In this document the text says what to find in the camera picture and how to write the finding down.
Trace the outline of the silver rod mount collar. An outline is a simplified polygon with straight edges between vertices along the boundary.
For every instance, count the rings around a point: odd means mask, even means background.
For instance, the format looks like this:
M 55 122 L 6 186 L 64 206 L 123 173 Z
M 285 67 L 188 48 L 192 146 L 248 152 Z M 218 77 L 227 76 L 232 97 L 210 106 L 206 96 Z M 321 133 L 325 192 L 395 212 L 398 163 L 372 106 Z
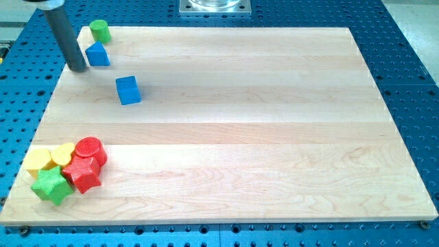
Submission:
M 26 4 L 40 10 L 54 10 L 64 5 L 65 0 L 23 0 Z

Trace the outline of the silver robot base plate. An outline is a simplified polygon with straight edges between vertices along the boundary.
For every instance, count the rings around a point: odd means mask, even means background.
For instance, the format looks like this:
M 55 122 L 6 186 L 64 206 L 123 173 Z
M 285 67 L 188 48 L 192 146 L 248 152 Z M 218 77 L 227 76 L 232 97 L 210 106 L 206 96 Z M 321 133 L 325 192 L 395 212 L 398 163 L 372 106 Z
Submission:
M 250 16 L 251 0 L 180 0 L 181 16 Z

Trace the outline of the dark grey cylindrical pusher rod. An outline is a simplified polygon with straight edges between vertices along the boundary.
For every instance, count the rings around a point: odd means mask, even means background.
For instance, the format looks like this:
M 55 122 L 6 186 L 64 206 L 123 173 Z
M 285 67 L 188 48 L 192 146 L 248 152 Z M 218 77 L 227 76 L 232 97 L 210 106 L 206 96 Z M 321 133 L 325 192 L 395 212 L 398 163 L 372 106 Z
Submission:
M 64 6 L 60 5 L 50 10 L 43 10 L 43 13 L 68 68 L 74 72 L 84 72 L 86 61 Z

